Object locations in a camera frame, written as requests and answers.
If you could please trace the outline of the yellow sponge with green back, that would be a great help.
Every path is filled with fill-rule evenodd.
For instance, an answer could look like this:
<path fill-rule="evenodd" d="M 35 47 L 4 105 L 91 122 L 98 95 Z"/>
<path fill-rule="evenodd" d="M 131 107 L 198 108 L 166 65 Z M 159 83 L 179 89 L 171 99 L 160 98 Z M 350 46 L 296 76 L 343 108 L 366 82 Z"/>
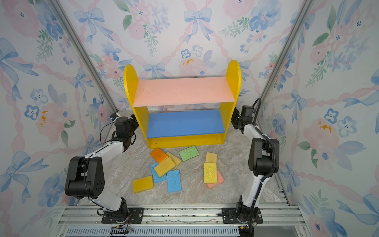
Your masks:
<path fill-rule="evenodd" d="M 176 167 L 175 162 L 172 160 L 172 158 L 167 157 L 164 161 L 159 163 L 155 168 L 155 172 L 157 173 L 158 177 L 161 178 L 164 176 L 167 172 L 171 171 L 173 168 Z"/>

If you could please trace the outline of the bright yellow cellulose sponge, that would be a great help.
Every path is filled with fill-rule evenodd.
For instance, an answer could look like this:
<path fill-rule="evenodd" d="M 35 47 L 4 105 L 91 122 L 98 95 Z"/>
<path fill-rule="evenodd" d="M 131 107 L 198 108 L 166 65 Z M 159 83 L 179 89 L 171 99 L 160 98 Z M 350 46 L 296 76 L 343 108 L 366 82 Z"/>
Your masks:
<path fill-rule="evenodd" d="M 217 184 L 217 164 L 216 163 L 204 163 L 204 178 L 203 181 L 206 184 Z"/>

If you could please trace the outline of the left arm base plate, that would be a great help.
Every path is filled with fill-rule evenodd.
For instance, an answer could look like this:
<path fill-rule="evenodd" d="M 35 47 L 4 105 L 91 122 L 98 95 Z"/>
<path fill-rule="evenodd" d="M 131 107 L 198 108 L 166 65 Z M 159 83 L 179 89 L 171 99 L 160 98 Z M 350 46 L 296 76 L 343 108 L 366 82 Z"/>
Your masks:
<path fill-rule="evenodd" d="M 144 208 L 127 207 L 118 211 L 104 211 L 102 216 L 102 224 L 141 224 L 144 216 Z"/>

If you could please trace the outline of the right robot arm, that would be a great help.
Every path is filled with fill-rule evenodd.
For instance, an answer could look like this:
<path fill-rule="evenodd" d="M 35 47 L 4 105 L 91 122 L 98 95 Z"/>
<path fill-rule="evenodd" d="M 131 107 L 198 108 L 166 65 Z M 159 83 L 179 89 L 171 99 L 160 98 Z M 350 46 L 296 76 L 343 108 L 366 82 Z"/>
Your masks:
<path fill-rule="evenodd" d="M 243 106 L 241 112 L 234 109 L 232 125 L 251 140 L 248 167 L 252 175 L 235 211 L 236 216 L 243 220 L 254 215 L 266 183 L 278 172 L 279 141 L 261 131 L 256 123 L 253 106 Z"/>

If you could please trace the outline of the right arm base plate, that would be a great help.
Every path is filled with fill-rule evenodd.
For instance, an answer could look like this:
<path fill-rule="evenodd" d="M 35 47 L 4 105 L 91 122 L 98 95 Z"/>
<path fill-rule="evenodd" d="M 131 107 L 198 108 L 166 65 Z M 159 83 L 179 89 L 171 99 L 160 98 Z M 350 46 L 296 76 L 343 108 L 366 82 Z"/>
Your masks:
<path fill-rule="evenodd" d="M 243 207 L 241 210 L 237 208 L 222 208 L 221 213 L 217 214 L 222 217 L 224 224 L 243 224 L 247 225 L 251 222 L 253 225 L 262 224 L 263 217 L 261 210 L 255 207 L 253 210 Z"/>

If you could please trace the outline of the yellow pink blue toy shelf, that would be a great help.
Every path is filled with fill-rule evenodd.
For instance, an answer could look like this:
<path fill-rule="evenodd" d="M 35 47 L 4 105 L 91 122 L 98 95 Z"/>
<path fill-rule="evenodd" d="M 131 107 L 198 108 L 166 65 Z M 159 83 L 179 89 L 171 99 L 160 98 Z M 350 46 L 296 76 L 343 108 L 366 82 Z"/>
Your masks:
<path fill-rule="evenodd" d="M 224 144 L 242 84 L 233 60 L 224 77 L 140 80 L 124 68 L 124 89 L 150 149 Z M 217 109 L 150 113 L 150 107 L 219 104 Z"/>

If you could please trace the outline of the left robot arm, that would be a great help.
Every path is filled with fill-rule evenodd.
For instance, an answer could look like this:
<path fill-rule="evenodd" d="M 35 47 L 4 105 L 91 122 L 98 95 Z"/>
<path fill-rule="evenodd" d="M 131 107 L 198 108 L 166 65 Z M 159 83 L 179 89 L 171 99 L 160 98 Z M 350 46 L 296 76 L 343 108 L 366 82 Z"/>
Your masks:
<path fill-rule="evenodd" d="M 130 219 L 126 200 L 106 187 L 103 165 L 127 151 L 134 144 L 139 127 L 135 115 L 118 116 L 113 120 L 116 130 L 110 141 L 94 152 L 70 160 L 65 194 L 77 199 L 88 198 L 100 207 L 98 215 L 110 223 L 125 223 Z"/>

